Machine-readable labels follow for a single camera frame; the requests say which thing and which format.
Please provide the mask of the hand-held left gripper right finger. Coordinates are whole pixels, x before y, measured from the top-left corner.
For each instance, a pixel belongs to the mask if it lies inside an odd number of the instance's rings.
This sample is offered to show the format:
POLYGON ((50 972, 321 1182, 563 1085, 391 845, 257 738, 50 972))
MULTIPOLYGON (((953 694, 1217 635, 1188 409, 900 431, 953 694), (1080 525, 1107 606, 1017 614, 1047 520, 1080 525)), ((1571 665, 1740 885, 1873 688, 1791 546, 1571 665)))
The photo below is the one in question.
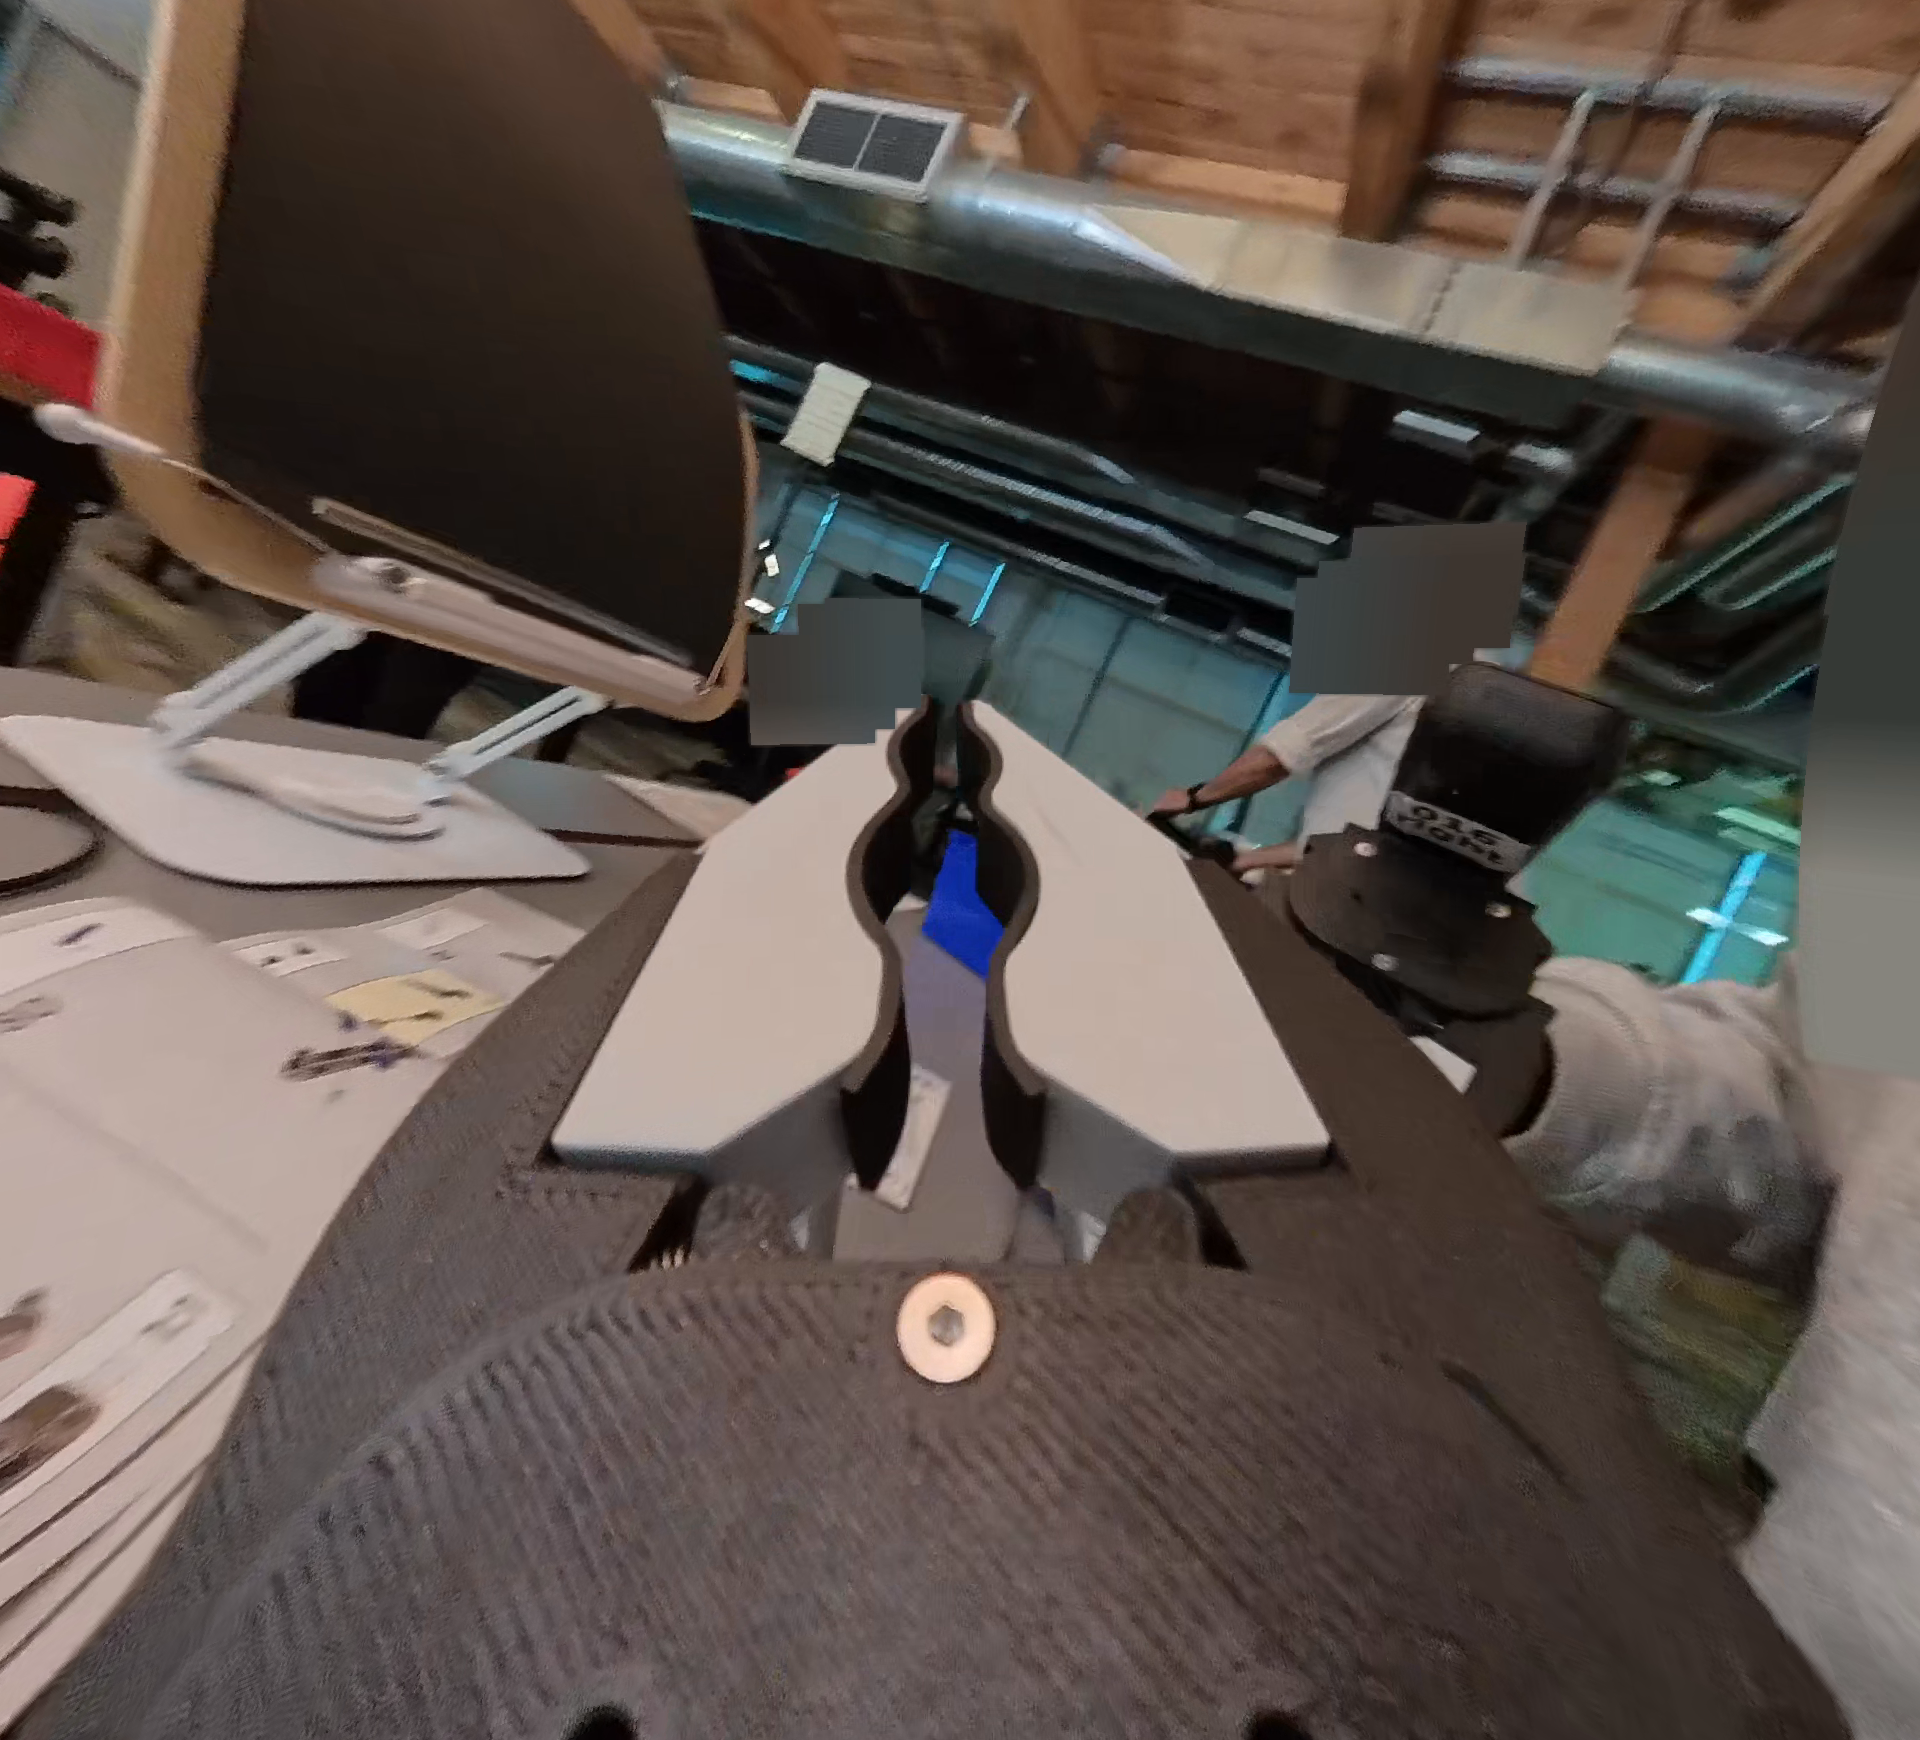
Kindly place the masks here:
POLYGON ((986 967, 980 1110, 1066 1260, 1126 1201, 1172 1193, 1205 1226, 1220 1185, 1326 1177, 1334 1134, 1164 831, 996 708, 960 709, 986 967))

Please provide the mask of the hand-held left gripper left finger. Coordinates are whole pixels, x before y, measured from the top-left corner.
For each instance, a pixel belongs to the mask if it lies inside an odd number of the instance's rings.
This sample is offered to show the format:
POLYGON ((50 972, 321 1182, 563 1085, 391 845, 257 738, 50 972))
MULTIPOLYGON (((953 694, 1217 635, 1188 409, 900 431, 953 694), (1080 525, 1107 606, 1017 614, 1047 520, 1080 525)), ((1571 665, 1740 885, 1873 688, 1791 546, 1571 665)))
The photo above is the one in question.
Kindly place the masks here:
POLYGON ((889 921, 940 708, 837 745, 708 839, 555 1124, 583 1171, 874 1189, 912 1078, 889 921))

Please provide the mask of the lego instruction booklet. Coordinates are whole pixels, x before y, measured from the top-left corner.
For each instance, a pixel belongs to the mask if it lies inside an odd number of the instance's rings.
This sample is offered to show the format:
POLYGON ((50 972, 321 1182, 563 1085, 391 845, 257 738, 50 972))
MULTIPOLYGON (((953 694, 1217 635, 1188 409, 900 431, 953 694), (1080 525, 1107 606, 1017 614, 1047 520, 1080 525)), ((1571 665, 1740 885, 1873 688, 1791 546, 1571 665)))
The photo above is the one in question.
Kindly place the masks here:
POLYGON ((179 1502, 374 1155, 577 939, 490 889, 231 941, 5 922, 5 1652, 179 1502))

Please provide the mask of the person's right forearm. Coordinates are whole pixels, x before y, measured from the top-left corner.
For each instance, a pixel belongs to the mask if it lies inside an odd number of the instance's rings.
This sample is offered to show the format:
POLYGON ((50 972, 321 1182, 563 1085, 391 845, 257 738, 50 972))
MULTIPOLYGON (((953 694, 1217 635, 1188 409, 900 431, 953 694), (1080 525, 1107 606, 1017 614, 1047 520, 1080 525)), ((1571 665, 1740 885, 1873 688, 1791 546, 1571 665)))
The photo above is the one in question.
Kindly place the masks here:
POLYGON ((1556 956, 1533 990, 1552 1070, 1505 1144, 1549 1207, 1601 1251, 1648 1238, 1713 1273, 1805 1287, 1845 1127, 1805 1041, 1798 954, 1765 986, 1556 956))

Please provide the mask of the blue plastic bin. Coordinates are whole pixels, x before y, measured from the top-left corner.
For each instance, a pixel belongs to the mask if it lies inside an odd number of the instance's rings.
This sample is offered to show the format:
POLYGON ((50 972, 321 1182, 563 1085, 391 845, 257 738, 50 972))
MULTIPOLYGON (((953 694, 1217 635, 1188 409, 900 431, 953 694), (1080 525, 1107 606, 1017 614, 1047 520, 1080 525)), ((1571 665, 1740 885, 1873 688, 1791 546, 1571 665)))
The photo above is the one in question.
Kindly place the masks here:
POLYGON ((986 904, 976 879, 978 847, 973 832, 953 831, 929 894, 922 936, 984 980, 1005 936, 1005 922, 986 904))

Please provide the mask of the red plastic bin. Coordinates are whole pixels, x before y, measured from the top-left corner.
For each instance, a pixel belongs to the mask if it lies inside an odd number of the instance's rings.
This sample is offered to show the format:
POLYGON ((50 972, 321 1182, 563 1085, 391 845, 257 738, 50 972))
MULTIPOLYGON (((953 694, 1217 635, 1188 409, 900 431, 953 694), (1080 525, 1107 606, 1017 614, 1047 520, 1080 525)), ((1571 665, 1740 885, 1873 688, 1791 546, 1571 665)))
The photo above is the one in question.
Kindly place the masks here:
POLYGON ((98 375, 101 335, 10 287, 3 287, 0 306, 3 402, 24 409, 88 409, 98 375))

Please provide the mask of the metal air duct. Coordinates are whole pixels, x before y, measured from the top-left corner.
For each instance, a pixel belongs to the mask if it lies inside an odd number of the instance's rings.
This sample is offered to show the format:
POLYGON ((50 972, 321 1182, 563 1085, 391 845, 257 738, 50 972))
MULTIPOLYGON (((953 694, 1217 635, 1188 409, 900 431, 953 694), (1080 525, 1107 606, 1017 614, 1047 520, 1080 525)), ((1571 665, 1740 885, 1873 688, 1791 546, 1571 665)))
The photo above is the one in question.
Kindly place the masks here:
POLYGON ((780 125, 657 114, 697 216, 999 299, 1537 431, 1604 407, 1856 456, 1873 430, 1877 384, 1634 333, 1604 284, 986 162, 914 201, 787 173, 780 125))

